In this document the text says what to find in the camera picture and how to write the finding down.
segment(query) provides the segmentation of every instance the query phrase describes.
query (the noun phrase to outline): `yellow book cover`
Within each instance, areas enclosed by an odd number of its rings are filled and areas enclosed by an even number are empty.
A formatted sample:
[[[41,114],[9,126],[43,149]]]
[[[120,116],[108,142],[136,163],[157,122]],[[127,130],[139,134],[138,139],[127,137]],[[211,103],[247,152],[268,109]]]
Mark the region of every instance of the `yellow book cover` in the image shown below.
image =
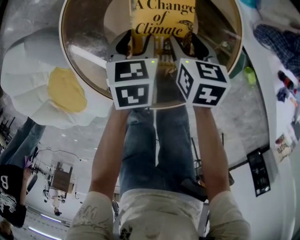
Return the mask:
[[[174,68],[168,38],[180,38],[190,52],[195,0],[129,0],[133,54],[140,53],[149,34],[155,37],[159,66]]]

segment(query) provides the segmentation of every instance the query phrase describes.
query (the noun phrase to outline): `jeans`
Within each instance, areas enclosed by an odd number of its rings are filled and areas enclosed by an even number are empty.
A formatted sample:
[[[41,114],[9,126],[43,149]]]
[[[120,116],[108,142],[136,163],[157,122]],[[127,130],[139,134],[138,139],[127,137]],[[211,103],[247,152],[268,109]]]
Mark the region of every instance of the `jeans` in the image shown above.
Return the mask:
[[[128,117],[120,171],[121,195],[137,188],[181,193],[179,185],[183,180],[196,181],[185,106],[157,111],[157,166],[153,123],[153,111],[132,110]]]
[[[15,137],[0,155],[0,165],[16,165],[22,169],[25,168],[25,156],[34,153],[45,127],[27,118],[24,125],[18,129]]]

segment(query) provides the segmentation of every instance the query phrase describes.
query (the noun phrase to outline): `black t-shirt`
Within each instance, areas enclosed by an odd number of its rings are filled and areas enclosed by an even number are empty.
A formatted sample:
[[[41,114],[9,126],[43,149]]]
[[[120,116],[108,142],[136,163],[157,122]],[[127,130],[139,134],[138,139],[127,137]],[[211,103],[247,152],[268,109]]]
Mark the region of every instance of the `black t-shirt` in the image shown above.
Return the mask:
[[[0,215],[15,227],[21,228],[26,207],[20,205],[23,169],[14,165],[0,165]]]

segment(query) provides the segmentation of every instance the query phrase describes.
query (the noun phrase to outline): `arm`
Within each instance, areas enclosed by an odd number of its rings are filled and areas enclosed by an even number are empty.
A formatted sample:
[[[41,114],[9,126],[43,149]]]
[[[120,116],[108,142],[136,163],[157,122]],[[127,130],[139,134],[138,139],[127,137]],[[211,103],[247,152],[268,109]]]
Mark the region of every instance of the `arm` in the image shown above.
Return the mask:
[[[111,200],[120,173],[128,114],[112,107],[92,167],[90,192],[102,193]]]
[[[26,201],[26,192],[27,192],[27,182],[31,175],[30,169],[26,168],[23,172],[23,183],[22,183],[22,189],[20,194],[20,205],[25,206]]]
[[[197,133],[202,169],[207,187],[208,199],[230,191],[228,162],[218,129],[209,108],[195,107]]]

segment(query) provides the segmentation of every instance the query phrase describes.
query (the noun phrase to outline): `white graphic print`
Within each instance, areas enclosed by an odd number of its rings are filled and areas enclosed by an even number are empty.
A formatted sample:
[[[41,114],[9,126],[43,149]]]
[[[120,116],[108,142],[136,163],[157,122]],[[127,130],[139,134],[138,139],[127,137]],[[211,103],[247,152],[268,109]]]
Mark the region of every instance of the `white graphic print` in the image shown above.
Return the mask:
[[[143,76],[142,72],[137,72],[137,70],[141,70],[141,69],[142,69],[142,65],[140,63],[131,63],[130,64],[130,71],[131,71],[131,73],[120,74],[120,78],[132,77],[133,73],[136,73],[137,76]]]
[[[8,190],[8,176],[1,176],[2,187]]]
[[[201,68],[203,70],[203,75],[204,76],[206,76],[206,77],[212,77],[212,78],[218,78],[218,75],[216,73],[216,71],[218,71],[217,67],[213,67],[211,69],[211,68],[206,67],[204,64],[201,64],[200,66],[201,66]]]
[[[210,88],[203,88],[203,89],[202,89],[202,92],[205,92],[205,94],[204,94],[204,95],[201,94],[201,95],[199,96],[199,98],[201,98],[201,99],[206,99],[206,102],[207,102],[207,103],[211,103],[212,101],[217,100],[217,97],[216,97],[216,96],[212,96],[212,95],[211,95],[212,89],[210,89]]]
[[[183,90],[185,91],[185,93],[188,93],[188,88],[190,86],[189,76],[186,75],[186,72],[184,70],[181,72],[179,83],[181,84],[181,86],[182,86]]]
[[[121,92],[122,92],[122,97],[127,98],[129,104],[139,103],[139,99],[134,99],[133,96],[130,96],[130,97],[128,96],[127,90],[122,90]],[[139,88],[137,92],[138,92],[139,97],[144,96],[144,88]]]
[[[4,207],[9,207],[9,211],[13,213],[16,209],[17,202],[11,195],[6,194],[2,188],[0,188],[0,211],[3,213]]]

